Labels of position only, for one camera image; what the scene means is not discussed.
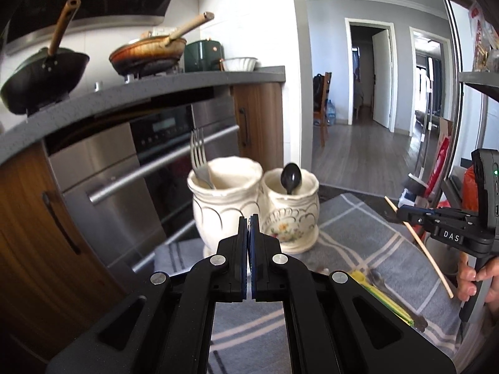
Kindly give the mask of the person's right hand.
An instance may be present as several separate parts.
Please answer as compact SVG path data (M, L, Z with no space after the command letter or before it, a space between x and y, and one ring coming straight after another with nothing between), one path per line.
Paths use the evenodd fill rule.
M478 283L492 279L491 287L486 295L485 303L492 303L498 300L498 257L492 258L480 270L476 270L468 265L468 255L460 253L458 263L458 298L461 301L468 301L478 292Z

